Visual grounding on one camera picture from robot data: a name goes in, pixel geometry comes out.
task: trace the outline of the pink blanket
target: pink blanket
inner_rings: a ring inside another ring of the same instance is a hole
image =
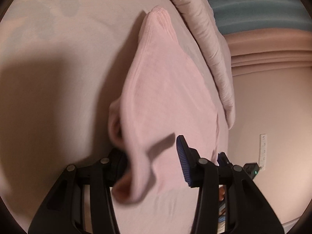
[[[233,76],[264,70],[311,67],[312,33],[268,28],[225,35]]]
[[[175,145],[180,134],[216,162],[217,110],[162,7],[145,17],[121,97],[110,106],[108,127],[111,141],[131,163],[112,190],[121,203],[141,200],[152,187],[161,192],[187,186]]]

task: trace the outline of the pink towel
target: pink towel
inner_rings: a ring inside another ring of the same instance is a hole
[[[120,203],[185,187],[175,139],[216,162],[218,116],[203,77],[180,47],[168,12],[155,7],[139,33],[139,45],[121,97],[110,106],[109,136],[126,151],[130,170],[112,193]]]

